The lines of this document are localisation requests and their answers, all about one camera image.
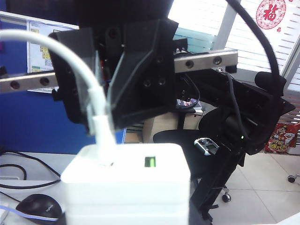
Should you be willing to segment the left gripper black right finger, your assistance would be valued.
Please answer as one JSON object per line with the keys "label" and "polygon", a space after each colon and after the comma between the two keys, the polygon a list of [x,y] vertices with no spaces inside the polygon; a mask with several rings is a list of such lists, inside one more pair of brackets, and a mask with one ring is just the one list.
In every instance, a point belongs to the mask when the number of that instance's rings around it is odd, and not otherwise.
{"label": "left gripper black right finger", "polygon": [[192,198],[189,199],[189,225],[210,225],[211,222],[208,219],[203,219],[202,215],[198,212]]}

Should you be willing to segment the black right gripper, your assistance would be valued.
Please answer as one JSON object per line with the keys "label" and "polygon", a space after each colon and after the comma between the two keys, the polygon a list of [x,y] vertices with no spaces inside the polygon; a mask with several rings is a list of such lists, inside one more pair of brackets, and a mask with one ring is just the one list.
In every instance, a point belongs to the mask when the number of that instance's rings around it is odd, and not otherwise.
{"label": "black right gripper", "polygon": [[[107,57],[105,53],[96,52],[96,61],[99,63],[96,73],[92,72],[87,64],[71,50],[50,51],[69,63],[87,84],[92,107],[92,111],[88,112],[88,118],[96,139],[95,152],[99,155],[110,155],[116,142],[113,140],[115,129],[110,119],[107,95],[123,51],[108,62],[105,62]],[[48,60],[52,64],[50,51]],[[185,98],[180,94],[180,91],[186,87],[182,77],[184,74],[190,74],[191,83],[195,85],[195,96],[214,106],[233,109],[237,105],[239,108],[236,119],[241,119],[245,126],[252,121],[254,125],[269,131],[273,129],[281,115],[294,108],[292,104],[284,102],[281,97],[285,83],[282,77],[273,80],[272,74],[260,72],[257,86],[241,83],[214,70],[213,60],[216,57],[221,59],[221,64],[226,66],[227,71],[232,71],[237,66],[237,54],[234,51],[182,53],[178,56],[173,54],[176,99]],[[33,72],[22,76],[4,76],[0,80],[0,90],[1,92],[13,91],[13,83],[19,84],[20,90],[44,88],[45,85],[42,83],[44,79],[48,80],[47,87],[58,87],[52,66],[52,69],[48,71]]]}

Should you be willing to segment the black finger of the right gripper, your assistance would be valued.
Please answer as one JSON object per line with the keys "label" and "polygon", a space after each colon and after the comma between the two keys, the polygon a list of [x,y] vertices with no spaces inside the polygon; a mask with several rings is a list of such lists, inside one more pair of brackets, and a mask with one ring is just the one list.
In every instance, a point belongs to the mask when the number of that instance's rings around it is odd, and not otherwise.
{"label": "black finger of the right gripper", "polygon": [[108,90],[112,127],[123,129],[175,107],[173,36],[170,19],[128,23],[124,51]]}
{"label": "black finger of the right gripper", "polygon": [[[56,31],[52,32],[49,37],[77,54],[92,72],[98,71],[99,63],[96,61],[98,56],[92,28]],[[83,125],[87,134],[93,135],[93,127],[88,118],[88,112],[92,111],[92,107],[87,84],[59,55],[50,51],[50,57],[59,87],[57,91],[52,91],[53,99],[63,102],[67,117],[71,122]]]}

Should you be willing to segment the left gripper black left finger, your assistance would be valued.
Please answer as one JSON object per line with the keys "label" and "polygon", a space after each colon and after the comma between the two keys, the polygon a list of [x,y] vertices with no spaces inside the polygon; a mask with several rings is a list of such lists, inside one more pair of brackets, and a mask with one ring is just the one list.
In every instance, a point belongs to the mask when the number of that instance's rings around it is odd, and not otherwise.
{"label": "left gripper black left finger", "polygon": [[65,211],[62,209],[62,214],[56,221],[56,225],[67,225]]}

